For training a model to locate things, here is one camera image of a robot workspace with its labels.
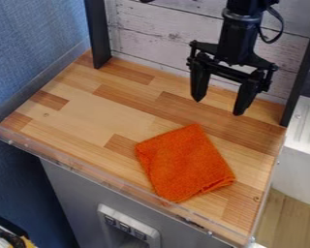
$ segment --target floor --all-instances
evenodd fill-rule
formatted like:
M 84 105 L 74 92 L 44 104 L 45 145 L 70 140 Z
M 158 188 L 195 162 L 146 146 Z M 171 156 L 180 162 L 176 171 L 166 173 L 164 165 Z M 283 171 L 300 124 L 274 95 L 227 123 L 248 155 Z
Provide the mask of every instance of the floor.
M 310 205 L 271 189 L 256 240 L 266 248 L 310 248 Z

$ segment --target black metal post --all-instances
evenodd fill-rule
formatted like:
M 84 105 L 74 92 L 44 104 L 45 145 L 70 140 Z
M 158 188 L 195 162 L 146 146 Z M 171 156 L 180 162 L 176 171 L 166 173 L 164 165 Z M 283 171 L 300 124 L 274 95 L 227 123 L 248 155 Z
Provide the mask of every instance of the black metal post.
M 111 58 L 108 23 L 104 0 L 84 0 L 94 68 L 99 69 Z
M 285 111 L 283 113 L 283 117 L 280 122 L 280 125 L 284 127 L 289 126 L 291 117 L 295 110 L 296 103 L 298 101 L 298 98 L 301 95 L 301 90 L 303 88 L 304 82 L 307 78 L 309 71 L 310 71 L 310 42 L 306 50 L 306 53 L 304 54 L 304 58 L 302 60 L 300 70 L 297 74 L 294 87 L 291 91 L 290 98 L 288 102 L 286 103 Z

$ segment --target wooden tabletop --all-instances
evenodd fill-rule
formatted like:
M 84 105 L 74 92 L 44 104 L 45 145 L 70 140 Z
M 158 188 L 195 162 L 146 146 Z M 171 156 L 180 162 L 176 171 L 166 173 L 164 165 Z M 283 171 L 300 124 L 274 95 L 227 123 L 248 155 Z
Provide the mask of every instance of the wooden tabletop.
M 232 243 L 244 244 L 285 134 L 277 124 L 283 106 L 257 100 L 245 115 L 236 117 L 232 115 L 235 93 L 210 87 L 205 99 L 195 103 L 188 81 L 116 58 L 95 70 L 87 52 L 1 126 L 153 192 L 136 159 L 135 144 L 199 123 L 232 168 L 237 182 L 180 205 L 220 224 L 196 220 L 201 226 Z M 53 159 L 67 163 L 62 156 Z M 75 166 L 101 179 L 95 170 Z M 174 207 L 168 211 L 184 214 Z

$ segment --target robotic arm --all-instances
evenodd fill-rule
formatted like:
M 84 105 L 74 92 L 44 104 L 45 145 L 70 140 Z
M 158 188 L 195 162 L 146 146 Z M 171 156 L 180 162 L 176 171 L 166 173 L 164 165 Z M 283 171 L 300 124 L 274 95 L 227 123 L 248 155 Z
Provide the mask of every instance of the robotic arm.
M 228 0 L 223 10 L 224 23 L 219 44 L 193 41 L 187 66 L 191 70 L 191 94 L 199 102 L 206 95 L 211 75 L 241 83 L 233 114 L 241 115 L 253 103 L 257 94 L 268 91 L 273 73 L 278 70 L 274 63 L 262 59 L 254 52 L 258 35 L 268 43 L 276 42 L 284 31 L 283 18 L 272 9 L 279 0 Z M 267 40 L 261 23 L 264 11 L 269 11 L 282 23 L 280 33 Z M 229 67 L 220 65 L 225 62 Z M 233 65 L 255 68 L 251 74 L 231 68 Z

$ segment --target orange towel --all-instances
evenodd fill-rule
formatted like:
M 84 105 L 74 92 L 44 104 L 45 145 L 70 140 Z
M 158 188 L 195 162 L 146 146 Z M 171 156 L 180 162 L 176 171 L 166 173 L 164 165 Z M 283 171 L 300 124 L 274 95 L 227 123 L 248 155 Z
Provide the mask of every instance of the orange towel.
M 156 193 L 172 202 L 231 185 L 235 180 L 198 124 L 139 143 L 136 153 Z

